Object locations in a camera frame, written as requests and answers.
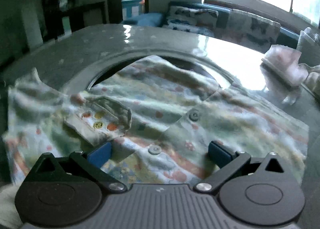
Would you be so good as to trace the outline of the colourful patterned children's garment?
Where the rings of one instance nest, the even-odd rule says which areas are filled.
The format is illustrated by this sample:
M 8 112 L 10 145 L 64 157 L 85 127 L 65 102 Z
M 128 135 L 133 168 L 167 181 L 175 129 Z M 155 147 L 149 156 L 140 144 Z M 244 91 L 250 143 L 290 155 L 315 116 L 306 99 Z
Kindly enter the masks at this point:
M 42 153 L 68 156 L 106 142 L 103 171 L 126 183 L 195 184 L 216 170 L 211 141 L 254 157 L 278 153 L 303 178 L 309 128 L 243 87 L 218 83 L 156 56 L 73 95 L 43 83 L 36 69 L 8 89 L 3 135 L 14 183 Z

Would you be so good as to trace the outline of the white pillow on sofa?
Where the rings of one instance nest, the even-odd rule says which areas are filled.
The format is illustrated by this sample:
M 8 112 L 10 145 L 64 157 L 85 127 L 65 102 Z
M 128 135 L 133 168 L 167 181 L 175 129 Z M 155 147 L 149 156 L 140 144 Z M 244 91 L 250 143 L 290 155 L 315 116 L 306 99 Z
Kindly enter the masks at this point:
M 309 66 L 319 65 L 319 34 L 313 32 L 310 27 L 300 31 L 297 50 L 301 52 L 299 63 Z

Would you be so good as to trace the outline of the cream cloth on table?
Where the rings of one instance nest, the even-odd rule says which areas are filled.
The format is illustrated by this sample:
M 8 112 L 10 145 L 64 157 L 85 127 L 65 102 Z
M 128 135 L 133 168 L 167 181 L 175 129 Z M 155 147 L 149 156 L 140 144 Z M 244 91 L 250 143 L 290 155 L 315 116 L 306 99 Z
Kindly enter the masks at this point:
M 308 72 L 308 76 L 304 81 L 304 85 L 308 90 L 319 99 L 320 96 L 320 65 L 309 66 L 307 64 L 300 64 Z

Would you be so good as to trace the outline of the butterfly cushion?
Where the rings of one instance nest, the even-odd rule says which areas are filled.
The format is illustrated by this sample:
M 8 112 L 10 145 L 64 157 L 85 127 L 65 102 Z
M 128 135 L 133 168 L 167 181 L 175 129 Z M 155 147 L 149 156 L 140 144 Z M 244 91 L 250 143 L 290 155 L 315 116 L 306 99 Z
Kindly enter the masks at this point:
M 219 37 L 261 53 L 274 45 L 280 34 L 281 24 L 262 16 L 232 9 Z
M 214 9 L 170 6 L 163 27 L 214 37 L 218 17 L 219 13 Z

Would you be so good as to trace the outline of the blue sofa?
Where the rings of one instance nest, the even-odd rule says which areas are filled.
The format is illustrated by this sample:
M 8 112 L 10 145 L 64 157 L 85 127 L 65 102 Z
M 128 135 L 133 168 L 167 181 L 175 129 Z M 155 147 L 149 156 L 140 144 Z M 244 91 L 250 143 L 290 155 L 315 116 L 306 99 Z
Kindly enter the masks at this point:
M 216 5 L 171 1 L 168 4 L 168 10 L 166 13 L 140 14 L 139 16 L 134 16 L 134 17 L 125 19 L 121 23 L 123 25 L 163 27 L 164 20 L 167 16 L 170 6 L 182 6 L 182 7 L 193 8 L 193 9 L 214 9 L 218 11 L 219 17 L 216 23 L 216 29 L 214 30 L 214 37 L 213 37 L 216 39 L 221 39 L 219 37 L 219 33 L 223 28 L 226 27 L 229 14 L 232 10 L 230 8 L 216 6 Z M 298 39 L 299 39 L 299 35 L 281 26 L 280 34 L 279 34 L 279 37 L 277 38 L 275 45 L 284 45 L 290 48 L 296 48 L 298 44 Z

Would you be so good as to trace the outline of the dark wooden cabinet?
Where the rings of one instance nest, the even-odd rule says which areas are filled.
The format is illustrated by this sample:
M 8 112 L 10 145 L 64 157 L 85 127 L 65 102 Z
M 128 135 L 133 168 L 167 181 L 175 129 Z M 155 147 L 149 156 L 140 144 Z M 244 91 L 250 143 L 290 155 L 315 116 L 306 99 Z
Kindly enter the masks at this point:
M 108 22 L 107 0 L 41 0 L 41 7 L 43 41 Z

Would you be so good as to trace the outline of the butterfly cushion left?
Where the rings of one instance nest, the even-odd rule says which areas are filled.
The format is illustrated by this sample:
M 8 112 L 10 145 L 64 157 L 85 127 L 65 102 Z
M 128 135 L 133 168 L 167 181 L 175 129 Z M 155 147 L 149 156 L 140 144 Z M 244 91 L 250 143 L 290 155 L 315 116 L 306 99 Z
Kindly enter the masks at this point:
M 163 27 L 214 37 L 218 17 L 219 13 L 214 9 L 170 6 Z

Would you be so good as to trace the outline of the butterfly cushion right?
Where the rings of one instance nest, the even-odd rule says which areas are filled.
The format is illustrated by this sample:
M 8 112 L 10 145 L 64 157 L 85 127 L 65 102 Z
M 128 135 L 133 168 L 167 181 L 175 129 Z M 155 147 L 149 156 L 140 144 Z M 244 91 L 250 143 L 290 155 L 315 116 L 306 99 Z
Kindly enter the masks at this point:
M 232 9 L 219 37 L 261 53 L 274 45 L 280 34 L 281 24 L 262 16 Z

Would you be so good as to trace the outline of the pink white tissue pack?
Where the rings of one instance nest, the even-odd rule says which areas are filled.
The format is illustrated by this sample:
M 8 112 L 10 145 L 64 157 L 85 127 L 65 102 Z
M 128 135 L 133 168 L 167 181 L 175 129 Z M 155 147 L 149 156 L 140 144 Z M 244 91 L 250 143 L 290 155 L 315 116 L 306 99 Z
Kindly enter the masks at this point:
M 302 53 L 283 45 L 272 45 L 261 59 L 269 69 L 291 87 L 300 86 L 309 73 L 305 66 L 300 65 Z

